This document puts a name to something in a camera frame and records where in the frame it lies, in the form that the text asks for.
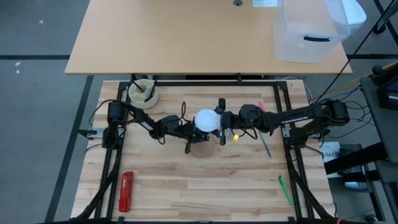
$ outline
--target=pen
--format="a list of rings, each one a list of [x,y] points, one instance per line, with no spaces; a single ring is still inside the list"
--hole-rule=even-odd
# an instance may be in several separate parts
[[[260,106],[260,108],[261,108],[262,110],[264,110],[264,106],[262,105],[261,101],[259,101],[259,106]],[[271,151],[269,150],[269,148],[268,148],[268,146],[267,146],[267,144],[266,144],[266,141],[264,140],[264,137],[262,136],[262,133],[259,133],[259,135],[260,135],[260,138],[261,138],[262,143],[264,144],[264,147],[265,147],[266,150],[267,150],[268,156],[272,159]]]
[[[285,181],[284,178],[282,177],[282,175],[279,175],[279,182],[282,185],[282,188],[284,189],[284,192],[286,194],[287,197],[287,201],[289,201],[289,205],[292,205],[292,199],[290,198],[289,192],[287,191],[286,185],[285,185]]]

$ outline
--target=metal clamp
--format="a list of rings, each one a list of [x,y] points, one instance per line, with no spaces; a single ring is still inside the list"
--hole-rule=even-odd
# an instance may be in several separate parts
[[[290,138],[290,130],[292,128],[282,128],[282,133],[284,135],[284,138]],[[314,139],[319,139],[321,135],[319,133],[312,134],[309,136],[309,138],[314,138]]]

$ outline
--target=wooden table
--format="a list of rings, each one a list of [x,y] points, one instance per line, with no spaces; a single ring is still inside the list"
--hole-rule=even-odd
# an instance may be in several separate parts
[[[275,8],[243,3],[91,0],[65,73],[336,75],[347,62],[341,44],[319,63],[277,60]]]
[[[300,80],[287,81],[293,108],[308,105],[304,85]],[[98,104],[115,98],[119,82],[104,82]],[[276,112],[271,86],[163,86],[159,88],[159,102],[146,110],[158,120],[169,114],[180,115],[183,101],[187,104],[186,118],[192,119],[202,108],[215,108],[218,98],[226,98],[227,110],[237,113],[245,103],[262,101],[266,111]],[[107,104],[95,114],[94,127],[107,127]],[[284,156],[280,129],[271,136],[264,134],[273,158],[270,159],[261,141],[247,135],[237,143],[225,146],[207,158],[184,153],[185,141],[170,136],[160,145],[137,124],[127,126],[121,160],[120,176],[135,172],[132,210],[118,210],[119,188],[116,191],[113,218],[127,220],[225,220],[225,221],[286,221],[295,217],[278,181],[282,175],[290,191],[289,175]],[[100,143],[90,141],[88,146]],[[317,141],[309,146],[318,148]],[[72,217],[83,211],[99,188],[105,150],[94,147],[86,153]],[[317,200],[333,214],[335,208],[321,155],[302,149],[310,190]],[[301,190],[303,213],[304,200]],[[103,206],[106,211],[107,198]]]

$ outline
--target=light wood desk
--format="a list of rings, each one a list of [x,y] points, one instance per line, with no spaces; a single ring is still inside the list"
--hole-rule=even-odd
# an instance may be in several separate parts
[[[347,62],[341,44],[319,63],[277,60],[275,8],[243,3],[91,0],[65,73],[336,75]]]
[[[114,99],[118,85],[119,82],[104,82],[98,104]],[[293,108],[308,105],[302,81],[288,81],[288,87]],[[180,116],[183,101],[187,104],[185,117],[192,119],[200,109],[215,108],[218,98],[226,98],[226,109],[234,113],[243,104],[258,104],[258,101],[263,102],[266,111],[277,111],[271,86],[158,88],[159,102],[146,110],[154,120],[170,114]],[[107,105],[97,111],[94,127],[107,127]],[[247,135],[237,143],[227,141],[225,146],[218,145],[210,157],[197,158],[184,153],[183,139],[167,136],[166,143],[160,145],[141,126],[127,126],[118,184],[122,173],[135,172],[132,210],[129,213],[119,212],[118,186],[113,218],[124,216],[126,220],[147,221],[287,221],[287,217],[295,217],[293,205],[289,205],[278,181],[278,176],[282,175],[292,195],[280,129],[272,136],[264,134],[264,137],[273,155],[272,159],[268,157],[259,139],[253,140]],[[101,140],[90,141],[88,146],[100,142]],[[317,141],[309,141],[307,144],[318,149]],[[98,146],[86,153],[72,217],[81,213],[97,192],[105,152],[105,149]],[[302,149],[302,154],[310,190],[326,210],[333,214],[335,208],[321,155],[309,149]],[[307,212],[301,190],[299,194],[305,216]],[[107,198],[106,195],[103,214],[106,213]]]

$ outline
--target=clear plastic bin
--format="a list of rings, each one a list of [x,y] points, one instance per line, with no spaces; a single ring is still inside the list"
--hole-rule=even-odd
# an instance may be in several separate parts
[[[341,0],[277,0],[274,44],[277,59],[316,63],[349,36]]]

